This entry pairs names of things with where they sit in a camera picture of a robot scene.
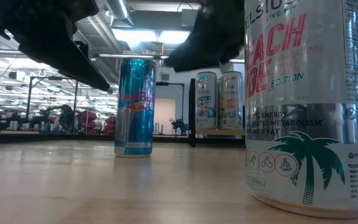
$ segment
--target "teal palm tree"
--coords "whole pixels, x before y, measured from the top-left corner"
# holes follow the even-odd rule
[[[340,176],[345,184],[345,173],[341,160],[326,146],[339,143],[335,139],[316,138],[311,139],[307,134],[300,131],[292,131],[289,136],[280,137],[274,140],[283,144],[271,147],[269,150],[282,151],[292,154],[298,161],[298,172],[291,177],[292,183],[296,186],[302,162],[306,159],[306,187],[303,195],[303,204],[312,205],[314,197],[314,167],[313,159],[316,159],[321,175],[324,179],[324,190],[327,189],[333,170]]]

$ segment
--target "table surface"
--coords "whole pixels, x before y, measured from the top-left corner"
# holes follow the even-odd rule
[[[266,206],[245,185],[244,151],[154,144],[115,158],[112,142],[0,145],[0,223],[358,223]]]

